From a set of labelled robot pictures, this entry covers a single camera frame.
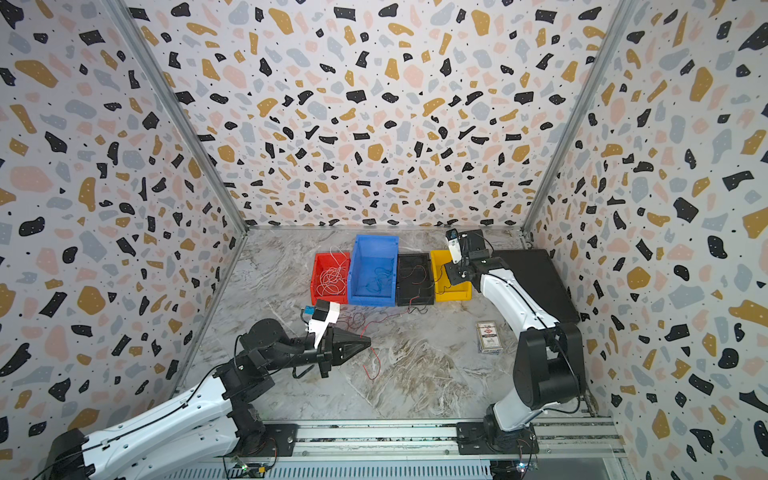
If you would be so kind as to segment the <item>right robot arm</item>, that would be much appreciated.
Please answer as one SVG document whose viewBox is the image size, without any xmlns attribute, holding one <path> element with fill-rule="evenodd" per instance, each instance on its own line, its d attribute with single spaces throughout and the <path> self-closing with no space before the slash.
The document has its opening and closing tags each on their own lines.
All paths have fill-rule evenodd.
<svg viewBox="0 0 768 480">
<path fill-rule="evenodd" d="M 548 254 L 541 249 L 499 254 L 481 230 L 445 234 L 451 285 L 471 284 L 517 337 L 513 387 L 484 417 L 484 440 L 499 453 L 533 443 L 531 422 L 563 412 L 586 390 L 577 312 Z"/>
</svg>

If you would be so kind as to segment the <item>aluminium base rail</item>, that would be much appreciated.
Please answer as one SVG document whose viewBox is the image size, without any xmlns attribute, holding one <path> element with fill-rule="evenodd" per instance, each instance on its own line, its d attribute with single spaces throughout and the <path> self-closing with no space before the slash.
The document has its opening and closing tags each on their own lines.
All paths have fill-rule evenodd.
<svg viewBox="0 0 768 480">
<path fill-rule="evenodd" d="M 537 418 L 509 452 L 469 419 L 268 423 L 252 457 L 200 460 L 174 479 L 631 479 L 608 418 Z"/>
</svg>

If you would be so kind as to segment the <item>black plastic bin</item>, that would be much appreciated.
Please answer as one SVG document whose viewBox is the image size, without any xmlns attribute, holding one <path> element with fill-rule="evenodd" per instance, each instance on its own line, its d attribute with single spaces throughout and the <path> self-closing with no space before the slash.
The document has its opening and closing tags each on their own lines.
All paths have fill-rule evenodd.
<svg viewBox="0 0 768 480">
<path fill-rule="evenodd" d="M 434 279 L 428 253 L 398 255 L 395 301 L 401 307 L 434 304 Z"/>
</svg>

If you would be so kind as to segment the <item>red plastic bin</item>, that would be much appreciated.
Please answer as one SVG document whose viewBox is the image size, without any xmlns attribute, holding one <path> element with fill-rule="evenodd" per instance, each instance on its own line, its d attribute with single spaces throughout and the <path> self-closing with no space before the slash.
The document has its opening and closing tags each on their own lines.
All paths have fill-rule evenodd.
<svg viewBox="0 0 768 480">
<path fill-rule="evenodd" d="M 319 299 L 348 303 L 349 252 L 317 253 L 310 281 L 311 304 Z"/>
</svg>

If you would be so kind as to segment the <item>yellow plastic bin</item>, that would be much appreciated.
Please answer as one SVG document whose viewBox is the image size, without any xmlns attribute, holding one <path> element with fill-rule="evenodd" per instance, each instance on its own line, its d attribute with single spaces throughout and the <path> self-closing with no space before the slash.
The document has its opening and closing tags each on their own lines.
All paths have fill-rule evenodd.
<svg viewBox="0 0 768 480">
<path fill-rule="evenodd" d="M 452 262 L 448 250 L 431 250 L 429 252 L 431 269 L 434 279 L 436 302 L 469 301 L 472 299 L 472 285 L 469 282 L 452 286 L 445 266 Z"/>
</svg>

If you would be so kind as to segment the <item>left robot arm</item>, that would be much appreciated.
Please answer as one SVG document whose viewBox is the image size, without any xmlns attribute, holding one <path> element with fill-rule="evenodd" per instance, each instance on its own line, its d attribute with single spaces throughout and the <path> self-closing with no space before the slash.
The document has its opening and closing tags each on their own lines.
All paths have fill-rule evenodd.
<svg viewBox="0 0 768 480">
<path fill-rule="evenodd" d="M 51 444 L 40 479 L 150 479 L 210 457 L 277 453 L 279 442 L 253 403 L 275 373 L 317 366 L 323 377 L 368 349 L 370 338 L 329 326 L 291 338 L 276 319 L 241 335 L 240 350 L 195 387 L 113 427 L 74 428 Z"/>
</svg>

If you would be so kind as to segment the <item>blue playing card box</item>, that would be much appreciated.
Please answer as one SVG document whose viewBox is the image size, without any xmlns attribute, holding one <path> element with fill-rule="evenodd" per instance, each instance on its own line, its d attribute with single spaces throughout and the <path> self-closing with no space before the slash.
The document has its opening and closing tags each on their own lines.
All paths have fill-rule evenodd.
<svg viewBox="0 0 768 480">
<path fill-rule="evenodd" d="M 498 327 L 493 321 L 480 321 L 476 324 L 478 349 L 482 354 L 499 354 L 504 350 Z"/>
</svg>

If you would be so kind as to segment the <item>black briefcase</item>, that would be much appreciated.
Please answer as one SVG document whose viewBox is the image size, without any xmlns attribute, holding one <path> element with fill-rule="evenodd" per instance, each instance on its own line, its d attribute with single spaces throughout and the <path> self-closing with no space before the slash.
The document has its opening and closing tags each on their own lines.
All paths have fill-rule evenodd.
<svg viewBox="0 0 768 480">
<path fill-rule="evenodd" d="M 580 314 L 548 253 L 543 249 L 496 250 L 531 298 L 562 323 L 579 323 Z"/>
</svg>

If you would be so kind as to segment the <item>blue plastic bin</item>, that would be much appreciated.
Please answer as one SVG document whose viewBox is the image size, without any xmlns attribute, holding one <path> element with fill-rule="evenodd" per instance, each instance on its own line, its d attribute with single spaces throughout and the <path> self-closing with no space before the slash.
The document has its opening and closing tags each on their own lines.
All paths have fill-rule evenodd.
<svg viewBox="0 0 768 480">
<path fill-rule="evenodd" d="M 395 306 L 398 250 L 397 236 L 356 236 L 348 274 L 349 304 Z"/>
</svg>

